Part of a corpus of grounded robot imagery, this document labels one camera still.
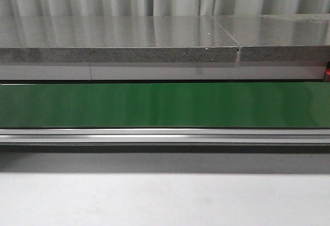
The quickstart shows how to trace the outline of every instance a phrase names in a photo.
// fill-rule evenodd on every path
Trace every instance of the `aluminum rail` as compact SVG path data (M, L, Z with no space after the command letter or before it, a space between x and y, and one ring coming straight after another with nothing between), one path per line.
M0 146L296 146L300 144L330 146L330 129L120 128L0 130Z

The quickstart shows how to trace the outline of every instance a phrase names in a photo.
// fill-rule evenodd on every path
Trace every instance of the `conveyor belt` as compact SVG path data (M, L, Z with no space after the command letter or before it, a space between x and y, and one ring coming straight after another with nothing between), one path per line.
M1 145L330 143L330 84L0 86Z

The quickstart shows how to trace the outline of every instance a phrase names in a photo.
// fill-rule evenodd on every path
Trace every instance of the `green conveyor belt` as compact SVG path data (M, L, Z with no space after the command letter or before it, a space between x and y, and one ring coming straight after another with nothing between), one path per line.
M1 85L14 127L330 127L330 83Z

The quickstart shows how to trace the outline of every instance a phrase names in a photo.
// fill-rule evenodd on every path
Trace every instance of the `gray stone slab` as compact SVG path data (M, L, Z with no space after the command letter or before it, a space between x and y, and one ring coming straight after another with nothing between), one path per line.
M1 62L234 62L210 17L0 17Z
M329 61L328 14L218 16L240 46L239 60Z

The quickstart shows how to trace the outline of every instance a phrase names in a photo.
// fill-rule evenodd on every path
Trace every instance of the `white floor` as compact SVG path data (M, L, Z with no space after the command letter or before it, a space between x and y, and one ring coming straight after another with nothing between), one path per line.
M268 172L249 169L261 158ZM221 160L241 167L207 171ZM188 162L200 173L175 169ZM0 225L328 226L329 165L329 155L2 154Z

